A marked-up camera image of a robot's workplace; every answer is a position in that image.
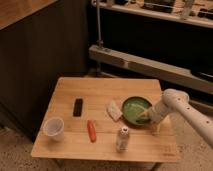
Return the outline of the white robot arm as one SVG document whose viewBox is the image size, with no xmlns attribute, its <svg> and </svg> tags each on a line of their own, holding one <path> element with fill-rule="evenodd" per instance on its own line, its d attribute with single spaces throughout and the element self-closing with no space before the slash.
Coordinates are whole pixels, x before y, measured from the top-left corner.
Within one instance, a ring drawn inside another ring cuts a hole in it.
<svg viewBox="0 0 213 171">
<path fill-rule="evenodd" d="M 213 121 L 189 104 L 189 95 L 184 91 L 164 90 L 161 99 L 140 113 L 136 121 L 149 119 L 152 124 L 159 124 L 172 112 L 179 113 L 213 149 Z"/>
</svg>

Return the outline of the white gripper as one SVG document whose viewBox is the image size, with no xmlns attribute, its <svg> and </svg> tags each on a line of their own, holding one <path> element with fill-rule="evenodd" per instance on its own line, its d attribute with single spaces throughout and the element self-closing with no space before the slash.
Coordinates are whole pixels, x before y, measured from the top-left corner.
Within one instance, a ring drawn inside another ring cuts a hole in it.
<svg viewBox="0 0 213 171">
<path fill-rule="evenodd" d="M 155 110 L 154 107 L 145 109 L 138 116 L 139 123 L 149 123 L 150 129 L 152 131 L 160 130 L 160 122 L 163 120 L 163 117 Z"/>
</svg>

